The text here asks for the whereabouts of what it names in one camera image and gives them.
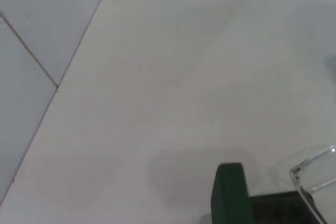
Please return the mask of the green glasses case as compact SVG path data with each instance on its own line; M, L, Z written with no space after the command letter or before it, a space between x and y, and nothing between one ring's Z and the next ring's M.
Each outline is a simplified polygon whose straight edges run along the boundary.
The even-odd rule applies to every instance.
M250 196L241 163L218 166L212 194L212 224L323 224L297 191Z

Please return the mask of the clear plastic glasses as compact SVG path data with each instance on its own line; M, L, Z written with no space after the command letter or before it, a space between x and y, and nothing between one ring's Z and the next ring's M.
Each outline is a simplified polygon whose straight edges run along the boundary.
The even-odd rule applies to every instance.
M336 224L336 143L289 171L299 195L319 224Z

